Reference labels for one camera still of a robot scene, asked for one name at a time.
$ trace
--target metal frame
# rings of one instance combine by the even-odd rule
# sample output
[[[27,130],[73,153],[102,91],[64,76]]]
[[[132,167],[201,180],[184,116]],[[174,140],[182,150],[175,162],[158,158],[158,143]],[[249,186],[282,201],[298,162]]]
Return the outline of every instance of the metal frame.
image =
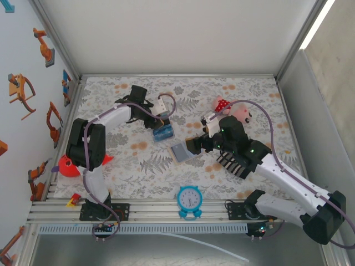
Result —
[[[204,73],[117,73],[117,74],[83,74],[82,78],[92,78],[92,77],[106,77],[106,78],[117,78],[117,77],[132,77],[132,76],[178,76],[185,78],[193,77],[203,77],[203,78],[274,78],[273,74],[239,74],[239,73],[225,73],[225,74],[204,74]]]
[[[343,239],[338,231],[332,238],[335,242],[344,245]],[[321,245],[324,260],[329,266],[348,266],[351,265],[345,249],[338,248],[333,244]]]
[[[81,94],[86,85],[87,78],[91,75],[83,75],[83,78],[75,90],[74,99],[71,103],[70,112],[68,116],[67,125],[75,118],[75,113],[79,107],[79,102],[81,99]],[[111,74],[105,75],[101,74],[99,76],[128,76],[127,74]],[[130,74],[129,76],[142,76],[140,74]],[[143,76],[184,76],[182,74],[144,74]],[[186,76],[220,76],[220,77],[258,77],[258,78],[273,78],[272,75],[237,75],[237,74],[199,74],[199,75],[186,75]],[[290,122],[290,130],[292,136],[295,141],[295,147],[297,156],[301,162],[301,168],[303,173],[306,173],[306,169],[304,168],[304,163],[302,161],[302,156],[299,150],[299,146],[295,137],[295,133],[292,127],[292,123],[290,117],[288,115],[286,105],[282,96],[282,92],[280,91],[281,100],[284,105],[284,109],[286,112],[287,119]],[[70,127],[66,127],[63,132],[63,137],[59,144],[59,149],[57,151],[56,161],[60,158],[61,154],[63,154],[65,150],[65,143],[68,140],[70,133]],[[31,262],[32,254],[36,248],[36,241],[40,229],[40,224],[93,224],[97,222],[81,222],[79,220],[79,214],[81,205],[84,201],[80,201],[76,207],[67,208],[65,205],[69,201],[68,198],[54,198],[54,191],[57,185],[57,173],[53,173],[50,176],[50,182],[46,184],[46,188],[43,195],[43,200],[41,202],[33,202],[32,207],[29,212],[27,226],[28,233],[26,236],[26,242],[24,245],[24,249],[22,255],[19,257],[19,264],[16,265],[29,265]],[[231,224],[236,223],[236,221],[229,221],[227,210],[224,207],[224,200],[204,200],[204,204],[201,209],[203,211],[203,216],[196,221],[185,221],[184,219],[180,219],[178,216],[179,208],[176,204],[175,200],[154,200],[154,199],[113,199],[113,203],[130,203],[130,220],[125,222],[127,224],[167,224],[167,223],[204,223],[204,224]],[[237,221],[237,223],[252,223],[258,221]],[[327,249],[322,249],[324,252],[324,259],[326,260],[328,265],[335,265],[335,261],[339,258],[339,253],[333,252],[331,254],[325,254]]]
[[[308,32],[313,26],[313,23],[316,21],[319,13],[322,11],[324,5],[327,3],[328,0],[317,0],[308,15],[305,23],[303,24],[299,34],[296,37],[296,40],[293,42],[293,45],[288,52],[285,60],[283,61],[280,70],[276,75],[276,81],[280,81],[280,79],[285,74],[287,68],[290,66],[292,59],[295,57],[297,51],[300,49],[305,37],[307,36]]]

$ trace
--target pink stuffed toy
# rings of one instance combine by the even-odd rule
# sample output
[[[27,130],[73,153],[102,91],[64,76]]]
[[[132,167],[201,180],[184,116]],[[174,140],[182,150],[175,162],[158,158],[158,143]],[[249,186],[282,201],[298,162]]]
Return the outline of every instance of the pink stuffed toy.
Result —
[[[228,104],[230,104],[230,101],[227,101],[225,99],[222,98],[222,96],[217,96],[217,98],[212,102],[212,109],[215,112],[219,112],[220,110],[222,110],[224,107],[226,107]],[[226,110],[224,110],[222,113],[224,115],[229,114],[230,112],[230,107],[228,107]]]
[[[231,107],[231,110],[229,111],[229,115],[234,116],[238,119],[238,121],[242,122],[243,124],[248,124],[251,118],[251,114],[245,104],[233,105]]]

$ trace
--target gray floor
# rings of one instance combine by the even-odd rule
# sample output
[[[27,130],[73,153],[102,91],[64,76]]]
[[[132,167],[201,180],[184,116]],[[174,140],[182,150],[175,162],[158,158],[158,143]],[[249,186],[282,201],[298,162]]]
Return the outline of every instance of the gray floor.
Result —
[[[323,265],[320,245],[300,228],[286,224],[275,238],[251,241],[244,234],[188,234],[191,238],[247,258],[245,263],[221,251],[168,236],[122,235],[96,243],[91,236],[39,236],[31,265]]]

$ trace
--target table surface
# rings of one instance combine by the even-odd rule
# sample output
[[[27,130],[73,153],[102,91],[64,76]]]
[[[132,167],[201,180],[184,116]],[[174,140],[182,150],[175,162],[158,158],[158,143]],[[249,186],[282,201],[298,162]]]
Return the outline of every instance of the table surface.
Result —
[[[246,198],[253,190],[264,190],[289,199],[269,180],[250,173],[246,180],[228,173],[216,159],[219,152],[200,155],[175,165],[168,147],[202,134],[201,117],[212,111],[218,96],[226,100],[247,99],[259,103],[270,114],[275,127],[278,157],[300,172],[282,100],[271,78],[185,78],[185,77],[118,77],[88,78],[76,117],[91,119],[110,108],[114,101],[130,93],[132,85],[148,89],[146,98],[154,101],[160,93],[171,93],[177,102],[171,117],[175,137],[154,143],[151,131],[137,121],[117,127],[106,135],[106,151],[114,160],[103,167],[105,184],[113,198],[173,199],[180,186],[198,186],[205,199]],[[164,98],[171,109],[171,100]],[[248,106],[251,122],[245,125],[250,138],[270,145],[270,129],[264,114]],[[55,197],[70,198],[73,193],[86,196],[82,178],[58,176]]]

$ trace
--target blue alarm clock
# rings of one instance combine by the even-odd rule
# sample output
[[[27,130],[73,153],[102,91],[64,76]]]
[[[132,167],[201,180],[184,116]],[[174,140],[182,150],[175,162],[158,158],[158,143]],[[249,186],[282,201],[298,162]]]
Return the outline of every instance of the blue alarm clock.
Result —
[[[201,218],[202,194],[197,187],[180,187],[180,191],[177,194],[177,204],[180,208],[180,218],[191,220],[186,218],[188,213],[192,213],[195,216],[193,219]]]

